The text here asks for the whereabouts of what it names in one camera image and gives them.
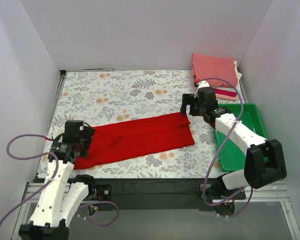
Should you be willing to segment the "red t shirt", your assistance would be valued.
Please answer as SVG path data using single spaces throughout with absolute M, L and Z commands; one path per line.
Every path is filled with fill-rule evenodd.
M 195 144 L 188 117 L 180 112 L 130 120 L 95 130 L 87 157 L 78 157 L 75 170 L 116 163 Z

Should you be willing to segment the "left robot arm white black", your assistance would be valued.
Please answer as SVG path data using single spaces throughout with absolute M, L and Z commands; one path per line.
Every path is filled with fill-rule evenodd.
M 44 188 L 27 224 L 19 227 L 23 240 L 67 240 L 69 225 L 82 201 L 96 196 L 96 185 L 91 175 L 79 174 L 65 192 L 77 158 L 85 158 L 95 129 L 82 120 L 65 122 L 63 133 L 53 141 L 48 157 Z

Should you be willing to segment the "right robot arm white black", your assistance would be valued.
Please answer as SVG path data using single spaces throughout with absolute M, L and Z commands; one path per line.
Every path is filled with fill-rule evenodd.
M 235 189 L 252 187 L 259 189 L 287 177 L 287 169 L 282 144 L 268 140 L 245 126 L 231 111 L 219 106 L 215 91 L 202 87 L 196 94 L 182 95 L 180 112 L 191 116 L 201 116 L 215 130 L 225 134 L 245 154 L 242 170 L 226 173 L 217 178 L 216 192 L 227 199 Z

